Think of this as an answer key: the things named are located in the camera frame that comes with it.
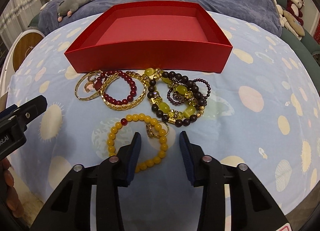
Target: yellow cat's eye bead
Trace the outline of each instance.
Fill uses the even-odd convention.
[[[159,164],[159,163],[161,162],[161,158],[158,157],[158,156],[156,156],[156,157],[153,158],[153,162],[154,162],[155,164]]]
[[[145,121],[146,123],[150,123],[150,121],[151,121],[151,116],[146,115],[146,117],[144,118],[144,121]]]
[[[143,121],[145,117],[146,117],[146,116],[145,116],[144,113],[140,113],[140,114],[139,114],[139,120],[140,120],[140,121]]]
[[[109,133],[108,137],[109,139],[114,140],[116,138],[116,135],[114,133]]]
[[[158,119],[152,118],[151,121],[150,121],[150,123],[151,123],[152,125],[156,125],[156,124],[158,123]]]
[[[144,71],[144,73],[147,75],[147,76],[151,76],[153,75],[155,72],[155,70],[153,68],[148,68]]]
[[[183,86],[183,85],[179,85],[179,86],[177,86],[177,91],[178,91],[180,94],[184,95],[185,93],[188,92],[188,89],[187,89],[185,86]]]
[[[132,120],[135,121],[135,122],[138,121],[139,120],[139,116],[136,113],[133,114],[132,115]]]
[[[127,119],[128,122],[132,121],[132,115],[130,114],[128,114],[125,118]]]
[[[121,129],[122,128],[122,124],[120,122],[116,122],[115,124],[117,129]]]
[[[169,148],[169,147],[168,147],[167,144],[161,144],[161,145],[160,145],[160,150],[161,150],[161,151],[166,151],[168,148]]]
[[[164,157],[165,157],[165,151],[159,151],[159,152],[158,152],[158,156],[159,156],[160,158],[164,158]]]
[[[116,127],[111,127],[110,130],[112,133],[116,134],[118,132],[118,129]]]
[[[185,118],[189,118],[191,115],[193,115],[196,112],[196,108],[192,105],[189,105],[184,111],[183,115]]]
[[[162,137],[162,136],[165,136],[165,134],[166,134],[167,132],[164,130],[164,129],[161,129],[160,131],[159,131],[159,135]]]
[[[139,168],[140,168],[140,170],[146,170],[147,169],[147,165],[144,162],[142,162],[142,163],[139,164]]]
[[[146,164],[148,167],[152,167],[155,163],[153,162],[153,160],[146,160],[145,164]]]
[[[159,106],[159,109],[164,113],[168,113],[170,110],[170,107],[165,102],[161,102],[158,106]]]
[[[161,144],[166,144],[166,143],[167,143],[167,138],[166,138],[165,136],[161,136],[161,137],[159,138],[159,142],[160,142]]]
[[[111,140],[111,139],[108,139],[108,140],[106,141],[106,143],[107,143],[108,146],[113,146],[113,145],[115,144],[115,141],[114,141],[114,140]]]
[[[161,124],[157,123],[157,124],[155,125],[155,130],[156,130],[156,131],[160,131],[161,129],[162,129]]]
[[[108,146],[108,151],[109,151],[110,153],[114,153],[115,150],[116,150],[116,148],[115,148],[114,146]]]

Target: red cardboard tray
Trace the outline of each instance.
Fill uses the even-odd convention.
[[[221,73],[231,50],[199,4],[143,1],[111,7],[65,55],[77,73],[149,67]]]

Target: light blue bedsheet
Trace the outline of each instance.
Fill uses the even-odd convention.
[[[191,187],[187,180],[178,145],[182,130],[192,143],[222,163],[247,163],[285,214],[319,180],[320,98],[300,60],[285,42],[257,25],[210,15],[229,38],[233,51],[221,74],[180,71],[209,82],[208,105],[190,126],[170,126],[167,157],[160,165],[136,174],[129,188],[119,189],[126,230],[196,230],[202,188]],[[74,88],[82,75],[63,53],[97,17],[50,33],[10,82],[7,106],[21,105],[39,94],[48,101],[47,112],[28,126],[27,143],[10,158],[30,190],[43,200],[73,165],[88,167],[108,157],[105,140],[116,121],[128,113],[154,116],[147,98],[132,110],[118,112],[100,98],[82,102],[75,97]],[[142,86],[138,82],[137,86],[140,92]],[[167,86],[158,83],[157,87],[165,98]],[[128,91],[121,80],[108,89],[118,99]],[[155,156],[158,140],[147,137],[142,122],[129,123],[119,131],[117,149],[129,143],[136,131],[143,142],[140,161]]]

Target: human hand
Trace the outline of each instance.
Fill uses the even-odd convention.
[[[21,201],[19,200],[17,191],[13,187],[14,185],[13,176],[11,175],[10,171],[8,171],[11,164],[7,158],[4,158],[2,161],[0,161],[0,163],[2,163],[4,180],[8,186],[8,189],[7,189],[8,208],[12,210],[12,214],[14,217],[20,218],[22,217],[24,210],[23,210]]]

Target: crystal bead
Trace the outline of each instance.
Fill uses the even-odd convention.
[[[153,68],[148,68],[144,71],[144,73],[147,75],[147,76],[151,76],[153,75],[153,73],[155,72],[155,70]]]
[[[185,86],[183,86],[183,85],[179,85],[179,86],[177,87],[177,91],[178,91],[180,94],[184,95],[185,93],[188,92],[188,89],[187,89]]]
[[[185,118],[189,118],[192,114],[196,112],[196,108],[192,105],[189,105],[184,111],[183,115]]]
[[[159,109],[162,110],[164,113],[168,113],[170,110],[170,107],[165,102],[161,102],[159,105]]]

